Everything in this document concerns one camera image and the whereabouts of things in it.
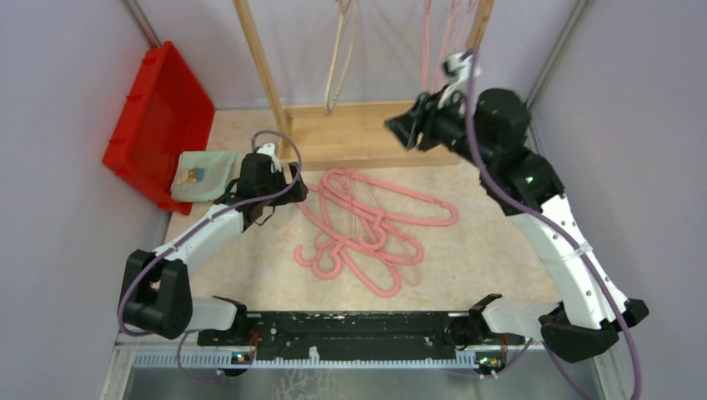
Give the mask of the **beige plastic hanger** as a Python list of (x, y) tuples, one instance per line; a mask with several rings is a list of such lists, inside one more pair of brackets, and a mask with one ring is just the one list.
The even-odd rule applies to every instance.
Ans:
[[(360, 1), (348, 0), (337, 1), (336, 3), (338, 6), (338, 21), (334, 36), (332, 57), (328, 68), (328, 76), (323, 92), (323, 113), (326, 117), (330, 117), (333, 114), (334, 109), (339, 103), (357, 42), (361, 18)], [(343, 61), (340, 61), (343, 40), (347, 28), (350, 30), (348, 47)]]

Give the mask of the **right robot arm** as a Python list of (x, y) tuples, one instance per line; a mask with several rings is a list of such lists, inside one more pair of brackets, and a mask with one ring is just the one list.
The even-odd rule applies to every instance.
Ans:
[(422, 92), (384, 126), (407, 150), (442, 147), (479, 170), (479, 181), (530, 241), (560, 295), (558, 302), (514, 301), (489, 294), (469, 309), (479, 343), (506, 333), (539, 340), (561, 360), (578, 363), (612, 348), (649, 313), (626, 297), (601, 267), (576, 224), (550, 162), (526, 143), (531, 115), (516, 92), (475, 92), (473, 49), (448, 55), (437, 92)]

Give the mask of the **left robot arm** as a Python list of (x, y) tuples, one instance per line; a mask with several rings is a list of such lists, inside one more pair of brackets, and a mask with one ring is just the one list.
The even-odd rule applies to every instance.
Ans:
[(243, 343), (250, 323), (238, 315), (242, 304), (225, 297), (195, 297), (191, 278), (223, 245), (262, 224), (266, 208), (304, 201), (308, 189), (301, 172), (302, 161), (283, 165), (273, 143), (255, 147), (242, 160), (238, 177), (197, 222), (154, 250), (132, 252), (117, 310), (120, 331), (176, 339), (214, 330), (231, 345)]

